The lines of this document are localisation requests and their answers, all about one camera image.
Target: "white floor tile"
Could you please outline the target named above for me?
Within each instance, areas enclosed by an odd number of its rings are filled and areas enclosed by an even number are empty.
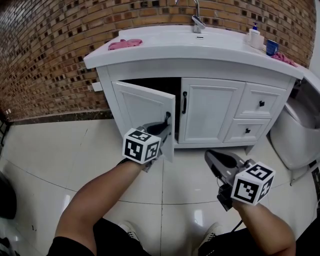
[[[122,159],[123,139],[112,120],[93,120],[83,139],[68,179],[67,188],[78,191],[87,182],[111,170]],[[141,172],[120,200],[161,204],[163,160],[148,173]]]
[[[291,226],[296,239],[317,217],[317,195],[311,173],[292,186],[285,183],[271,189],[268,196],[271,211]]]
[[[294,177],[299,177],[308,169],[307,167],[303,167],[295,171],[288,170],[275,152],[267,137],[259,143],[254,152],[252,152],[252,155],[248,155],[248,157],[252,158],[256,162],[262,162],[275,170],[276,173],[272,183],[272,188],[290,182],[292,172]]]
[[[122,221],[129,221],[135,228],[145,250],[152,256],[160,255],[160,204],[118,201],[104,218],[115,224]]]
[[[240,220],[235,209],[226,212],[219,202],[163,205],[161,256],[190,256],[213,223],[228,233]]]
[[[65,188],[89,123],[71,121],[18,125],[12,133],[14,149],[7,159],[21,169]]]
[[[8,220],[0,218],[0,236],[8,238],[14,255],[17,252],[21,256],[44,256],[38,252],[26,239],[16,230]]]
[[[65,188],[41,180],[10,162],[3,173],[17,197],[16,216],[9,222],[42,255],[47,255],[59,218],[71,197]]]
[[[36,136],[32,134],[31,125],[14,125],[5,137],[2,156],[23,170],[27,170],[30,158],[29,145]]]
[[[193,204],[218,200],[217,178],[205,161],[205,151],[176,150],[173,163],[164,161],[164,204]]]
[[[0,172],[3,171],[4,167],[6,166],[8,160],[5,159],[4,156],[0,156]]]

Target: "drawer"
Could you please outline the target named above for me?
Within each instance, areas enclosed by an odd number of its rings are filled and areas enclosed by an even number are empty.
[[[282,88],[248,82],[235,118],[271,119],[285,92]]]
[[[223,143],[255,142],[266,129],[269,119],[233,119]]]

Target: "black cable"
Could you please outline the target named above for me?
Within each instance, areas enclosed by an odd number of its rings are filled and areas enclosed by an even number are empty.
[[[242,224],[242,220],[240,220],[240,222],[238,223],[238,225],[235,226],[235,228],[231,231],[231,232],[234,232],[237,228],[239,228],[239,226]]]

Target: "cabinet door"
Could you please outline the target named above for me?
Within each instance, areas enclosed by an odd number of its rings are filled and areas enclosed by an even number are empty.
[[[271,119],[286,90],[248,82],[236,118]]]
[[[171,135],[167,137],[161,150],[167,160],[172,162],[175,142],[176,97],[169,93],[127,82],[112,82],[112,86],[127,131],[130,128],[137,128],[148,123],[164,122],[166,113],[170,112],[171,117],[168,122],[171,125]]]
[[[233,119],[224,143],[255,142],[269,122],[269,119]]]
[[[244,88],[241,81],[183,78],[179,143],[222,143]]]

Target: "brick wall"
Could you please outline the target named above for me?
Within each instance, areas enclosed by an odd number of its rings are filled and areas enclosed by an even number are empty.
[[[193,0],[6,0],[0,3],[0,109],[11,120],[105,110],[96,70],[83,58],[122,29],[191,24]],[[210,27],[261,34],[309,66],[316,33],[314,0],[200,0]]]

